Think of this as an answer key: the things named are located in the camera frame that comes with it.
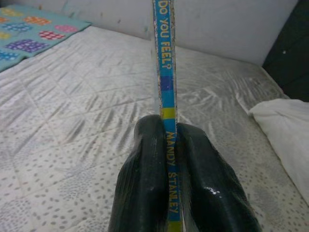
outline polka dot blanket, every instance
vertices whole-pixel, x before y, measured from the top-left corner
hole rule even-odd
[[[0,8],[0,72],[45,51],[89,25],[26,6]]]

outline book spine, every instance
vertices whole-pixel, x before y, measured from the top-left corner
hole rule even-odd
[[[182,211],[178,166],[175,159],[177,137],[175,23],[173,0],[153,0],[153,22],[160,114],[167,139],[169,175],[168,232],[182,231]]]

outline dark object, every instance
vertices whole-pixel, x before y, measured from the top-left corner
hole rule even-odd
[[[233,169],[204,131],[178,124],[176,158],[187,232],[260,232]],[[135,146],[117,180],[109,232],[165,232],[169,203],[166,140],[159,116],[134,131]]]
[[[309,102],[309,1],[300,0],[263,67],[292,99]]]
[[[178,124],[183,215],[188,232],[260,232],[233,171],[204,131]]]
[[[163,232],[169,184],[160,116],[139,120],[134,137],[134,149],[118,175],[109,232]]]

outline white mattress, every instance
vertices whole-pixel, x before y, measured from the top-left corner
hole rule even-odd
[[[266,232],[308,206],[248,110],[284,97],[255,65],[177,48],[179,120],[234,168]],[[153,113],[150,42],[89,27],[0,73],[0,231],[106,231],[134,123]]]

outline black plastic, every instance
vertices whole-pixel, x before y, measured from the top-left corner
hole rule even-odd
[[[178,124],[183,215],[188,232],[260,232],[233,171],[204,131]]]
[[[169,183],[160,116],[138,121],[134,138],[134,149],[118,175],[109,232],[164,232]]]
[[[178,124],[176,158],[187,232],[260,232],[233,169],[204,131]],[[109,232],[166,232],[166,139],[159,116],[138,121],[135,146],[118,176]]]

